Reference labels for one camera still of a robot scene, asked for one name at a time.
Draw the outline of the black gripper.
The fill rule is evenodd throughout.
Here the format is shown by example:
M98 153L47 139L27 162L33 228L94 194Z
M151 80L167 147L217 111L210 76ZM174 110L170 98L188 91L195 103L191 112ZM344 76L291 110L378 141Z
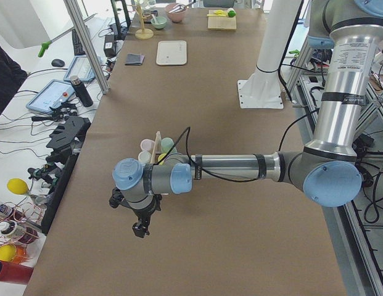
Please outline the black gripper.
M131 209L140 221L136 222L132 226L132 230L136 237L149 236L149 224L150 218L155 211L160 211L160 202L162 200L161 194L147 195L147 198L151 197L151 201L147 203L147 206L142 209L135 209L131 207L131 204L125 199L124 195L118 188L112 190L112 195L109 199L109 205L112 208L117 208L119 205Z

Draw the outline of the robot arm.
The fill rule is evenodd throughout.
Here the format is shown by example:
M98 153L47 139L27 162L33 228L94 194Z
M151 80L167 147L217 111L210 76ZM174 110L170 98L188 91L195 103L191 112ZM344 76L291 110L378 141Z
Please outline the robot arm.
M181 155L169 152L157 163L133 158L113 169L109 200L138 217L134 234L149 234L150 218L163 194L181 194L211 176L235 183L259 179L285 182L324 207L353 200L363 181L352 144L375 50L383 40L383 1L313 1L308 42L333 50L313 138L301 152L262 155Z

